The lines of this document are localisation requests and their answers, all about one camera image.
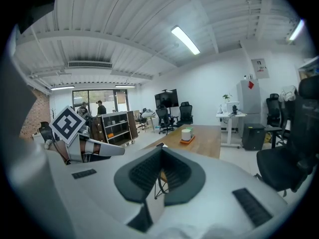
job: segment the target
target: air conditioning vent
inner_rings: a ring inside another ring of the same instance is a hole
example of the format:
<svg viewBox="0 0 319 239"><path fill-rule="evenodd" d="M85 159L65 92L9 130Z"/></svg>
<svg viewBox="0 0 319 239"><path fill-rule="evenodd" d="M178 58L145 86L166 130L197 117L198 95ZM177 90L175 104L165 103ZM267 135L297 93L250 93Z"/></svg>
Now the air conditioning vent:
<svg viewBox="0 0 319 239"><path fill-rule="evenodd" d="M109 62L99 62L99 61L69 61L69 68L112 68L112 63Z"/></svg>

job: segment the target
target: orange coaster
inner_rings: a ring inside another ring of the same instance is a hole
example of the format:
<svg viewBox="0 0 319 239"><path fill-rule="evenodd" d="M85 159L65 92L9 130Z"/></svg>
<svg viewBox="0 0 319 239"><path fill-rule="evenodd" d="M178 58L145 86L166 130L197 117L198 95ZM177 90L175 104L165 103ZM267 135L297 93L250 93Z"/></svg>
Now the orange coaster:
<svg viewBox="0 0 319 239"><path fill-rule="evenodd" d="M181 139L181 140L179 140L179 142L189 144L191 141L194 140L194 138L195 138L195 135L193 135L193 137L189 141L184 141Z"/></svg>

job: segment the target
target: black bin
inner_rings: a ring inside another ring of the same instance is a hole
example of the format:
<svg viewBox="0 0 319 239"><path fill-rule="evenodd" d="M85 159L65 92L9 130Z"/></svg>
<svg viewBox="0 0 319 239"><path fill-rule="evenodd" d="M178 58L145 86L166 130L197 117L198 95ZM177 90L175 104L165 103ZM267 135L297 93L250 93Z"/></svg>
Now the black bin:
<svg viewBox="0 0 319 239"><path fill-rule="evenodd" d="M261 150L264 144L266 132L264 126L257 123L246 123L242 144L245 150Z"/></svg>

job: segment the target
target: refrigerator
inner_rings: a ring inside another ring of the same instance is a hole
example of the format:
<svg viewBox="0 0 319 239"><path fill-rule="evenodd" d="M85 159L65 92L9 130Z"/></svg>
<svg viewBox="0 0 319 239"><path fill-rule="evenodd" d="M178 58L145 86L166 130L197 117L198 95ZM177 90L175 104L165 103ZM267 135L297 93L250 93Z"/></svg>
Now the refrigerator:
<svg viewBox="0 0 319 239"><path fill-rule="evenodd" d="M239 107L247 116L239 119L238 130L242 137L245 123L260 123L261 97L258 80L242 80L237 84Z"/></svg>

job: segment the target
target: fluorescent light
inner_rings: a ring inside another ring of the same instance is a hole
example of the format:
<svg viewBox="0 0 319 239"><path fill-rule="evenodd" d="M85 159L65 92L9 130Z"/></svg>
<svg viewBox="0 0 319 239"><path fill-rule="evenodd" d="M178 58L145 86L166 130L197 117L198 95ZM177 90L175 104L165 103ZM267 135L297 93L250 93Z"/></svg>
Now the fluorescent light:
<svg viewBox="0 0 319 239"><path fill-rule="evenodd" d="M172 34L174 34L179 40L181 40L194 55L197 55L200 53L198 48L195 46L195 44L191 41L191 39L183 32L183 30L180 29L179 26L176 26L171 31Z"/></svg>
<svg viewBox="0 0 319 239"><path fill-rule="evenodd" d="M74 89L74 86L51 88L51 90L66 90L66 89Z"/></svg>
<svg viewBox="0 0 319 239"><path fill-rule="evenodd" d="M116 85L115 88L136 88L136 86L133 86L133 85Z"/></svg>
<svg viewBox="0 0 319 239"><path fill-rule="evenodd" d="M298 26L296 27L295 31L293 32L293 34L290 36L289 41L294 41L296 39L296 37L300 34L302 28L304 27L305 22L303 19L300 20Z"/></svg>

